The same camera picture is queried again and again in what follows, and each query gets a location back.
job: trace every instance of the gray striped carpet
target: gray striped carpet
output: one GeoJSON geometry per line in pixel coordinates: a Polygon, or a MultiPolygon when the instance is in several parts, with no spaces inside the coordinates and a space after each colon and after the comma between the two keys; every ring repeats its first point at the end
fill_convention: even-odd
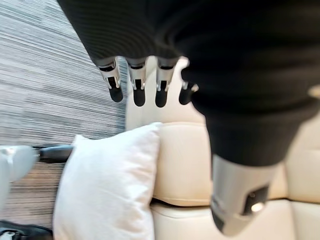
{"type": "MultiPolygon", "coordinates": [[[[55,0],[0,1],[0,145],[70,144],[76,134],[121,133],[125,98],[111,100],[55,0]]],[[[0,219],[51,227],[63,167],[38,163],[13,184],[0,219]]]]}

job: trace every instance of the sofa cushion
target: sofa cushion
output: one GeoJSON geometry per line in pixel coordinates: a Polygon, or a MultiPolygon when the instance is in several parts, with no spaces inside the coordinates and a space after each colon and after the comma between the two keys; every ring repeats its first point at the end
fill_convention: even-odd
{"type": "Polygon", "coordinates": [[[255,221],[233,238],[223,236],[219,232],[213,223],[209,207],[172,207],[154,203],[151,205],[151,210],[156,240],[295,239],[293,213],[288,200],[268,202],[265,210],[255,221]]]}

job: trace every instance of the robotic hand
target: robotic hand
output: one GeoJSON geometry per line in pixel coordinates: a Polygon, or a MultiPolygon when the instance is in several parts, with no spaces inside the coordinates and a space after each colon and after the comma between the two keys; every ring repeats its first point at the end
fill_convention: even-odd
{"type": "Polygon", "coordinates": [[[179,101],[192,101],[206,118],[213,220],[224,235],[242,231],[263,209],[300,124],[319,109],[310,93],[320,84],[320,3],[57,1],[116,102],[123,94],[115,57],[128,62],[138,107],[145,103],[145,60],[158,57],[160,108],[177,59],[189,59],[179,101]]]}

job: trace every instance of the robot part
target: robot part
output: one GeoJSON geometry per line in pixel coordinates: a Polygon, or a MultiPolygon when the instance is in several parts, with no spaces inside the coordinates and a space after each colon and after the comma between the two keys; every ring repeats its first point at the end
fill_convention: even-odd
{"type": "Polygon", "coordinates": [[[105,66],[98,66],[98,68],[109,88],[112,100],[116,103],[120,102],[124,95],[120,85],[120,73],[116,59],[113,58],[112,62],[105,66]]]}
{"type": "Polygon", "coordinates": [[[277,166],[246,166],[213,157],[211,210],[220,232],[239,234],[264,208],[277,166]]]}

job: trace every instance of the cream sofa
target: cream sofa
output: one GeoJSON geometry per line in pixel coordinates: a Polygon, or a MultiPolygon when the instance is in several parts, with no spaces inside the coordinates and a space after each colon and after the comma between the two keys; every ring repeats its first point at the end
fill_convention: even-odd
{"type": "MultiPolygon", "coordinates": [[[[181,59],[167,104],[156,107],[156,60],[147,63],[146,103],[135,106],[128,89],[126,129],[152,122],[161,129],[160,154],[151,204],[156,240],[227,240],[210,210],[211,153],[204,117],[191,103],[179,104],[181,59]]],[[[320,115],[305,123],[279,166],[270,201],[255,221],[233,240],[320,240],[320,115]]]]}

